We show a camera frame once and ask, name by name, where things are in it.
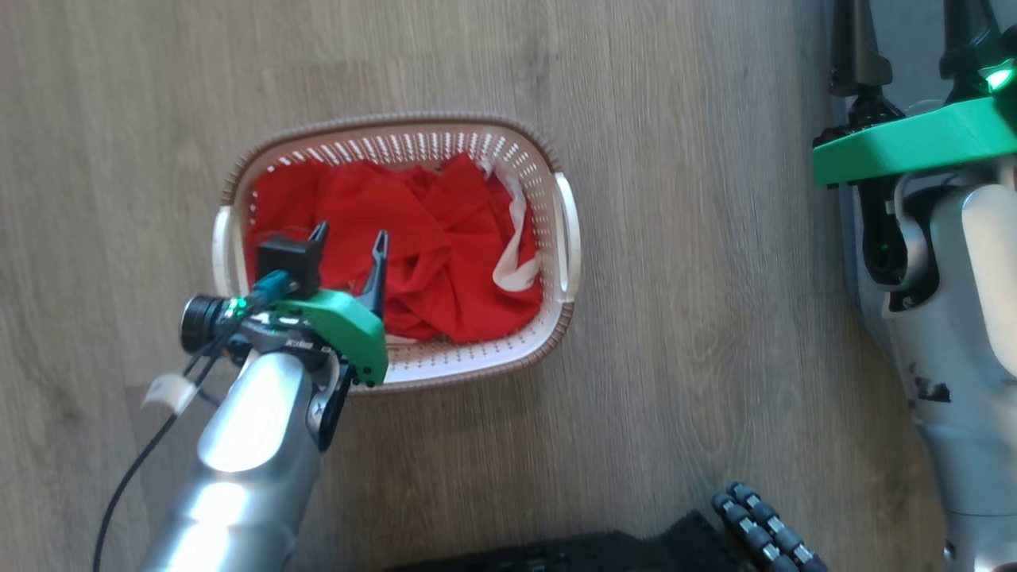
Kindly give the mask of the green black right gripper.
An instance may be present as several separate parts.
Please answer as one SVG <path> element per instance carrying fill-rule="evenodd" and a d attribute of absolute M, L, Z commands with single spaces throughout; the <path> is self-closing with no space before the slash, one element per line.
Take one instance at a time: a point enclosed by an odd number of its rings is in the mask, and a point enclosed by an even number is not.
<path fill-rule="evenodd" d="M 868 1 L 834 1 L 829 93 L 853 98 L 849 120 L 814 140 L 818 184 L 854 186 L 862 205 L 862 256 L 882 287 L 912 287 L 929 268 L 925 233 L 906 211 L 909 177 L 1015 152 L 1015 123 L 1001 94 L 1015 83 L 1015 30 L 1001 30 L 989 1 L 945 1 L 941 79 L 952 100 L 907 117 L 884 95 L 892 65 L 880 55 Z"/>

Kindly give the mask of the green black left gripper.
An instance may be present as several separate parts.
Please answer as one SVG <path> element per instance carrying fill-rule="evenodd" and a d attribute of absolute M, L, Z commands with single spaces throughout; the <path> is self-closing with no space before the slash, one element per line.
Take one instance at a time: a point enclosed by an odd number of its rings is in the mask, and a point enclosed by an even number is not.
<path fill-rule="evenodd" d="M 328 231 L 328 221 L 322 221 L 310 233 L 310 264 L 320 264 Z M 371 268 L 357 298 L 319 289 L 298 300 L 263 288 L 247 296 L 194 296 L 183 309 L 180 344 L 186 354 L 221 354 L 236 366 L 255 355 L 287 350 L 308 359 L 315 370 L 334 355 L 352 367 L 354 384 L 381 386 L 388 371 L 382 321 L 388 232 L 378 232 L 370 254 Z"/>

